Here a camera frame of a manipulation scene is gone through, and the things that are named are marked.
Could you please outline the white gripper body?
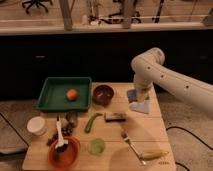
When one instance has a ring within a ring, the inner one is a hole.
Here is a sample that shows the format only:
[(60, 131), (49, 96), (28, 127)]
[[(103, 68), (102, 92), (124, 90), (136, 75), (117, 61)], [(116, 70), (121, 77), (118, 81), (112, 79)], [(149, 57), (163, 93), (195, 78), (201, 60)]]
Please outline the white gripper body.
[(138, 78), (134, 80), (134, 88), (136, 90), (136, 98), (138, 102), (142, 103), (148, 98), (148, 92), (151, 87), (151, 83), (146, 80)]

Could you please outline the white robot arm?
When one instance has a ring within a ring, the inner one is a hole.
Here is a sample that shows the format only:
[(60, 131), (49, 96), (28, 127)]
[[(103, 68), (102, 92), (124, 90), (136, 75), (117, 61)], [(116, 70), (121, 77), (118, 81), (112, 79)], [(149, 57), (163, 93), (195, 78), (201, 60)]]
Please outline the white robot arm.
[(167, 69), (164, 61), (163, 51), (156, 47), (133, 58), (131, 68), (138, 98), (155, 83), (213, 119), (213, 85)]

